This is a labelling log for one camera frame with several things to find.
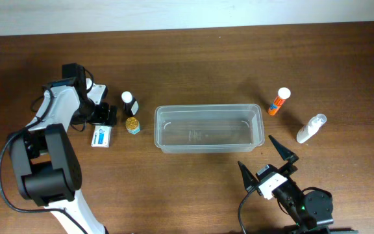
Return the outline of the white Panadol medicine box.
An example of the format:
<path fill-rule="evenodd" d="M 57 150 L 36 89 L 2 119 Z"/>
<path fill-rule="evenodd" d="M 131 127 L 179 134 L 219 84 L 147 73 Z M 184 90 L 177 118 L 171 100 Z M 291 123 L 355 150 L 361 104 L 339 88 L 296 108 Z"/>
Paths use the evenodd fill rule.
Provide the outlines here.
<path fill-rule="evenodd" d="M 110 135 L 112 127 L 108 125 L 95 126 L 91 147 L 95 148 L 108 148 L 110 145 Z"/>

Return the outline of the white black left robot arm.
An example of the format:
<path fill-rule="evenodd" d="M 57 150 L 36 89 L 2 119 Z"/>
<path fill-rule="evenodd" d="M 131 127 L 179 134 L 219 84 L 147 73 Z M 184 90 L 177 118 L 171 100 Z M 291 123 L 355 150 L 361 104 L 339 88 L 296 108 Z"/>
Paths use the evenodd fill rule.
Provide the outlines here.
<path fill-rule="evenodd" d="M 112 127 L 118 108 L 105 103 L 108 88 L 95 84 L 84 66 L 62 67 L 62 78 L 43 87 L 43 102 L 24 128 L 11 133 L 1 152 L 8 153 L 20 195 L 37 209 L 14 206 L 19 213 L 51 213 L 67 233 L 107 233 L 82 194 L 82 171 L 67 130 L 71 125 Z"/>

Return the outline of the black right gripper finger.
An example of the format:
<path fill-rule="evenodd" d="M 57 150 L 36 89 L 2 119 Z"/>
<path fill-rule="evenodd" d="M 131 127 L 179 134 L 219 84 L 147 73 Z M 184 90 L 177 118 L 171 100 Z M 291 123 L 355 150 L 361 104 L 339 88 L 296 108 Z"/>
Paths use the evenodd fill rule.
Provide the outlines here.
<path fill-rule="evenodd" d="M 249 171 L 249 169 L 242 162 L 238 161 L 240 168 L 243 184 L 247 192 L 254 191 L 258 188 L 259 180 Z"/>
<path fill-rule="evenodd" d="M 287 147 L 283 146 L 272 135 L 269 135 L 268 137 L 284 161 L 287 161 L 288 163 L 294 163 L 299 160 L 299 157 L 297 156 L 296 153 L 294 153 Z"/>

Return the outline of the gold lid balm jar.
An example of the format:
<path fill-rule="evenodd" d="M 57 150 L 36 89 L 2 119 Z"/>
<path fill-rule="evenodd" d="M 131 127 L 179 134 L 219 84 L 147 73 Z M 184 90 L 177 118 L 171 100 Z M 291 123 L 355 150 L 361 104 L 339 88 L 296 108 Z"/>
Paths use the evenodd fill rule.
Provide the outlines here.
<path fill-rule="evenodd" d="M 140 122 L 135 117 L 127 118 L 125 127 L 127 131 L 133 135 L 140 132 Z"/>

